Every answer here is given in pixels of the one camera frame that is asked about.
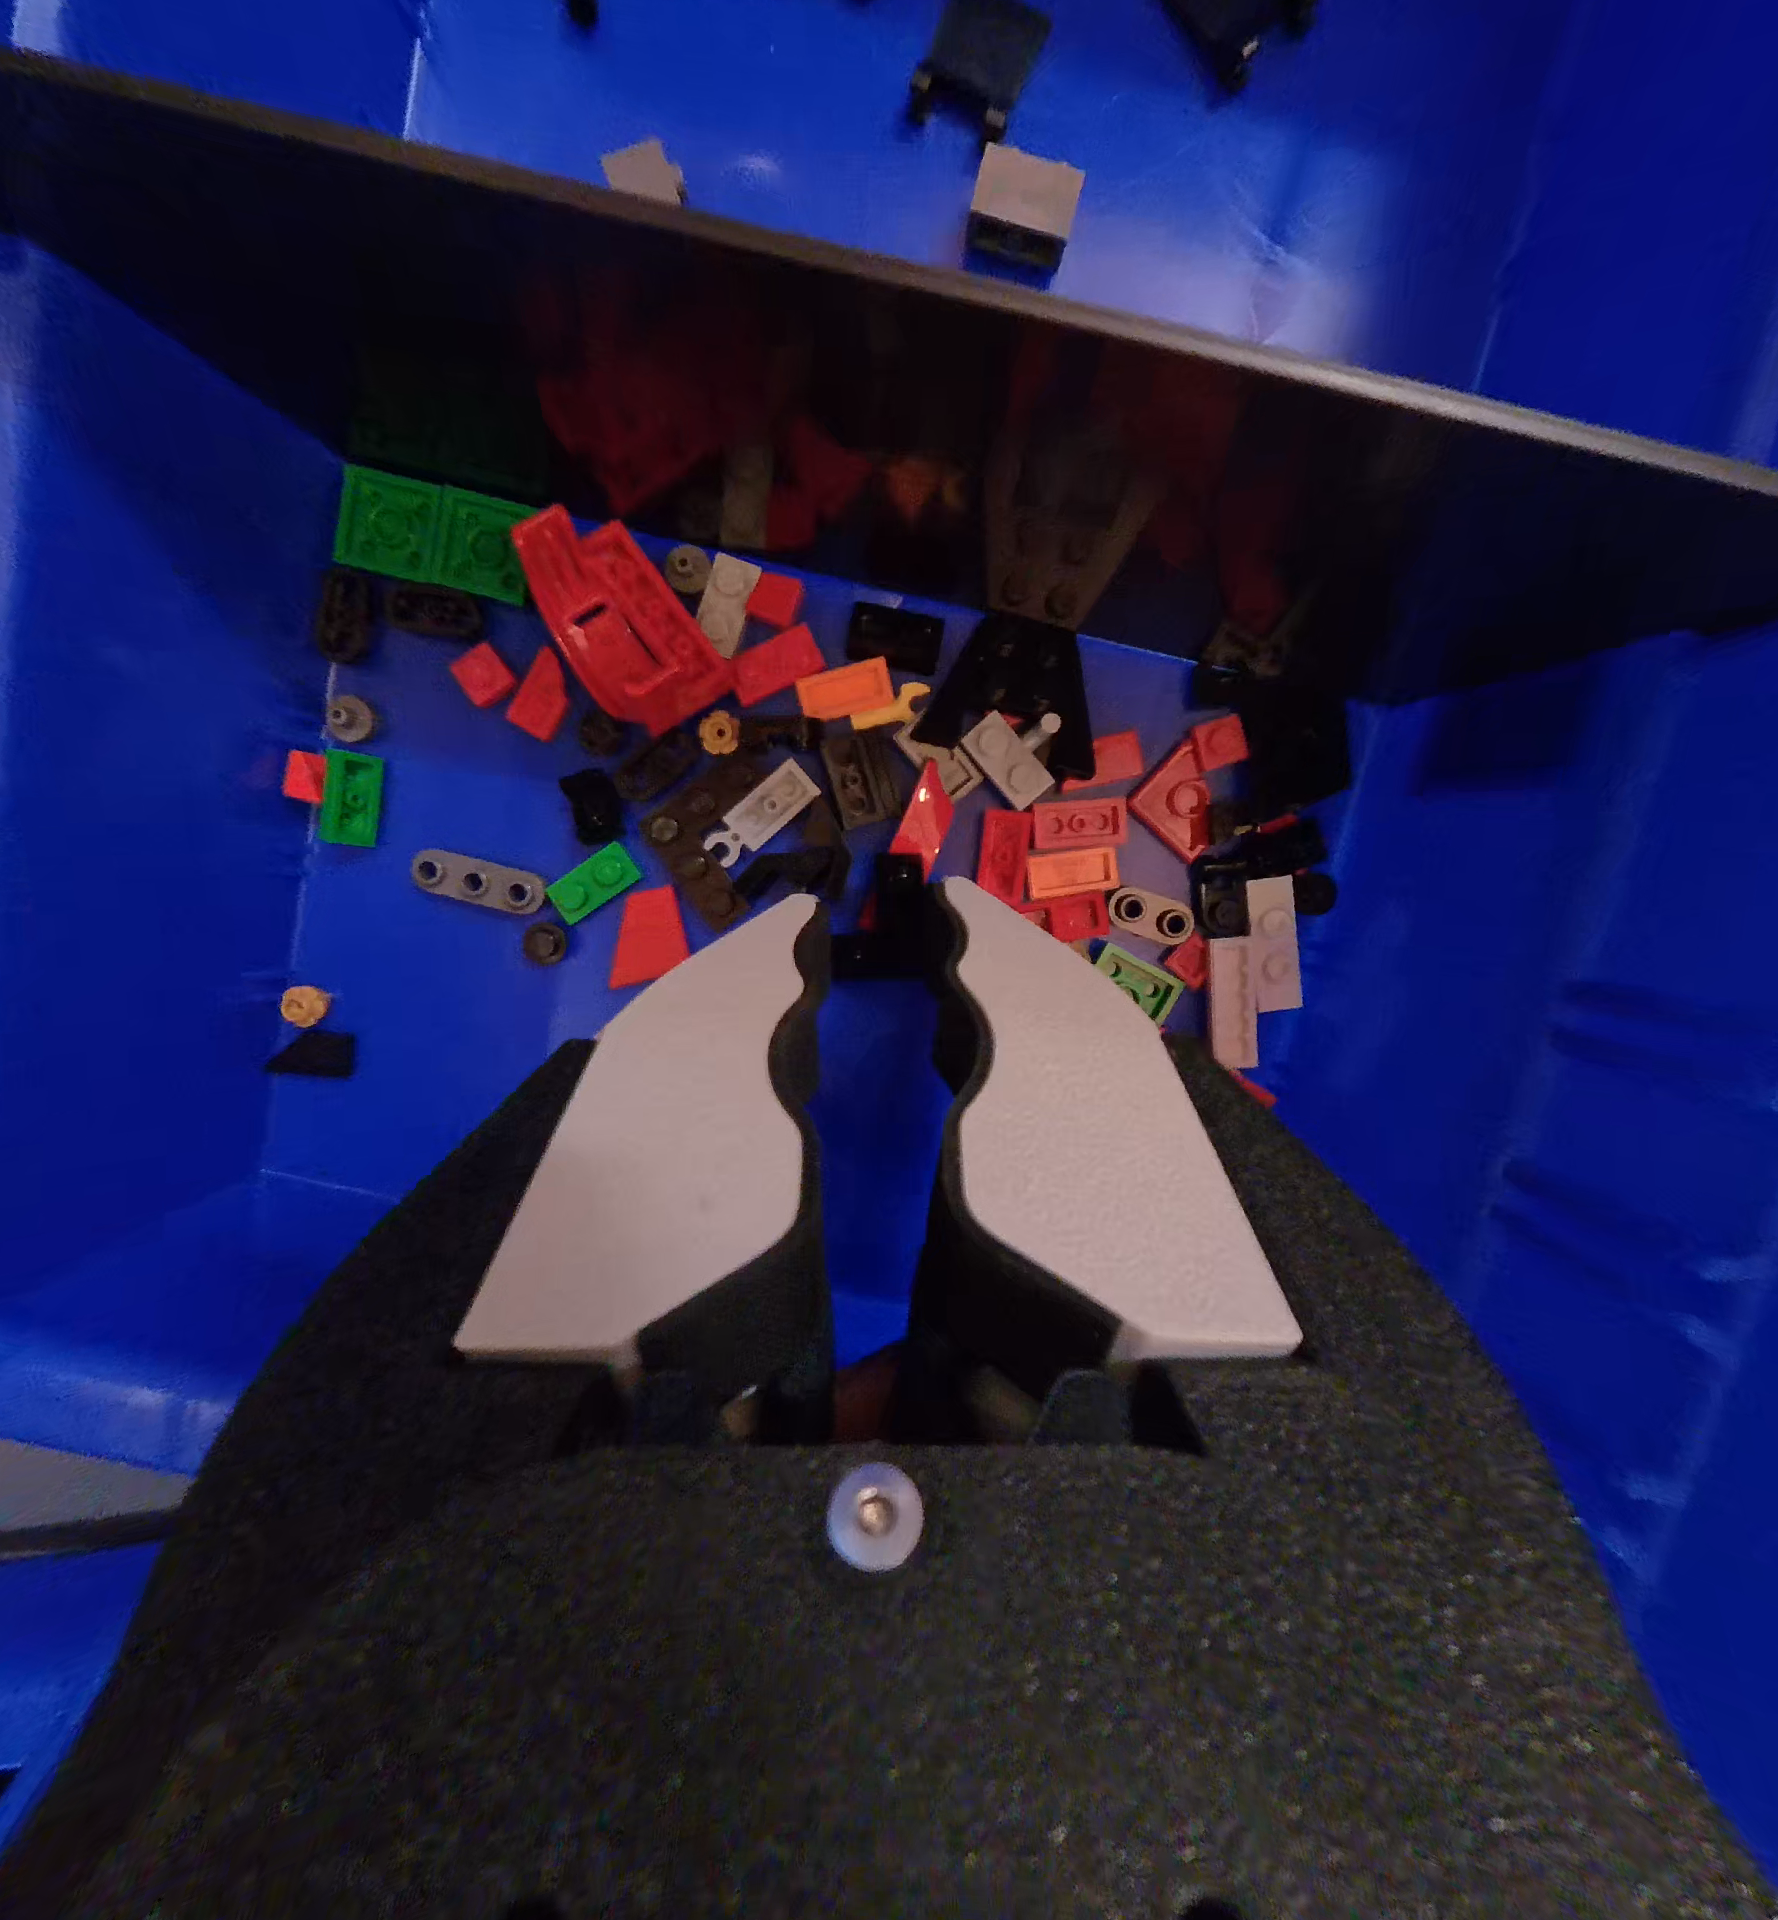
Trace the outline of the black bin divider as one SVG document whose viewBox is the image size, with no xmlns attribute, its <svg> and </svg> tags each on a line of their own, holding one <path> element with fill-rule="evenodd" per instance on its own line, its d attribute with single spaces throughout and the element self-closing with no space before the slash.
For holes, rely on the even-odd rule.
<svg viewBox="0 0 1778 1920">
<path fill-rule="evenodd" d="M 1020 613 L 1005 511 L 1158 484 L 1078 624 L 1214 677 L 1398 704 L 1778 628 L 1778 471 L 3 44 L 0 235 L 336 453 L 388 366 L 527 409 L 574 504 L 682 453 L 641 524 L 759 421 L 936 453 L 966 507 L 894 533 L 872 481 L 817 538 L 872 587 Z"/>
</svg>

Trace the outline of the scattered dark lego pieces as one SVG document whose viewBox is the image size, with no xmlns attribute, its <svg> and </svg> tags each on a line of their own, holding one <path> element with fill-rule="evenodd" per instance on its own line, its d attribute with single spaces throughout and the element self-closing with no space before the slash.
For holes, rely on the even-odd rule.
<svg viewBox="0 0 1778 1920">
<path fill-rule="evenodd" d="M 978 171 L 967 246 L 1049 277 L 1064 258 L 1087 177 L 1079 169 L 1022 152 L 1009 139 L 1020 93 L 1051 36 L 1037 4 L 946 3 L 929 48 L 910 67 L 901 132 L 924 132 L 942 113 L 976 132 Z M 1214 99 L 1238 97 L 1258 50 L 1299 42 L 1315 3 L 1161 3 Z"/>
</svg>

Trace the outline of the pile of colourful lego pieces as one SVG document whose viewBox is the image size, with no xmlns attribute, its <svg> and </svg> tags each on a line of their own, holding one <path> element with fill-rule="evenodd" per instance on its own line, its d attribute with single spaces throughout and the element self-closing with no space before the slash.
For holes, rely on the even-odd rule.
<svg viewBox="0 0 1778 1920">
<path fill-rule="evenodd" d="M 581 533 L 559 507 L 346 466 L 318 612 L 327 661 L 365 661 L 389 628 L 460 647 L 454 682 L 553 747 L 579 687 L 585 765 L 559 783 L 575 864 L 538 878 L 457 851 L 413 859 L 422 898 L 523 922 L 528 965 L 612 932 L 606 991 L 636 994 L 782 894 L 839 901 L 851 837 L 897 820 L 848 965 L 891 972 L 903 894 L 933 876 L 963 795 L 981 813 L 978 884 L 1116 978 L 1156 1021 L 1210 1004 L 1214 1051 L 1261 1064 L 1261 1021 L 1299 1011 L 1301 926 L 1333 908 L 1327 844 L 1304 802 L 1265 793 L 1263 700 L 1209 690 L 1153 767 L 1139 737 L 1094 734 L 1069 628 L 987 616 L 939 674 L 944 625 L 855 602 L 847 661 L 802 620 L 804 580 L 675 547 L 655 564 L 622 521 Z"/>
</svg>

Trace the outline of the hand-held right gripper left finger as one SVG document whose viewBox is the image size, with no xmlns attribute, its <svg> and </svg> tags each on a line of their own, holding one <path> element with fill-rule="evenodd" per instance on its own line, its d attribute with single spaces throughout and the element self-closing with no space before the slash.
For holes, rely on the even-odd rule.
<svg viewBox="0 0 1778 1920">
<path fill-rule="evenodd" d="M 454 1337 L 469 1362 L 681 1374 L 710 1404 L 834 1369 L 817 1014 L 824 901 L 789 896 L 592 1044 Z"/>
</svg>

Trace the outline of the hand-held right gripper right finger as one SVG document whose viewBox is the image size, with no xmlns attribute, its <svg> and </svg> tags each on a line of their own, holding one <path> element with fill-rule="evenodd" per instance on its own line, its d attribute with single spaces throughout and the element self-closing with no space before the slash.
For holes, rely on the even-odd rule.
<svg viewBox="0 0 1778 1920">
<path fill-rule="evenodd" d="M 1068 1374 L 1294 1356 L 1306 1330 L 1166 1036 L 966 878 L 933 888 L 950 1102 L 908 1334 L 1030 1397 Z"/>
</svg>

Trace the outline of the blue plastic bin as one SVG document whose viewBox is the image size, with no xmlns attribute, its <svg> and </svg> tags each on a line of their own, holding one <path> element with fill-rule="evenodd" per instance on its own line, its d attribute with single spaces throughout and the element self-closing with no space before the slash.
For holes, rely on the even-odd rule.
<svg viewBox="0 0 1778 1920">
<path fill-rule="evenodd" d="M 181 6 L 149 83 L 394 135 L 356 111 L 410 83 L 323 12 L 277 12 L 303 79 L 202 83 Z M 1153 8 L 1081 4 L 1020 133 L 1103 205 L 1060 283 L 978 280 L 1778 471 L 1760 25 L 1326 4 L 1186 132 Z M 926 36 L 623 4 L 575 50 L 538 6 L 405 142 L 942 269 L 890 231 L 967 220 L 970 130 L 896 127 Z M 469 717 L 388 632 L 381 745 L 318 807 L 284 759 L 346 466 L 653 559 L 740 445 L 641 524 L 682 453 L 574 504 L 527 409 L 365 386 L 327 449 L 0 235 L 0 1414 L 194 1478 L 159 1547 L 49 1568 L 130 1617 L 0 1806 L 0 1917 L 1778 1917 L 1778 628 L 1382 704 L 1088 633 L 1161 487 L 1005 511 L 1094 730 L 1158 760 L 1279 687 L 1265 793 L 1339 901 L 1277 1102 L 1151 1021 L 1306 1344 L 1037 1400 L 910 1338 L 973 833 L 865 976 L 872 835 L 820 900 L 834 1369 L 710 1404 L 454 1349 L 645 989 L 410 854 L 574 862 L 574 723 Z"/>
</svg>

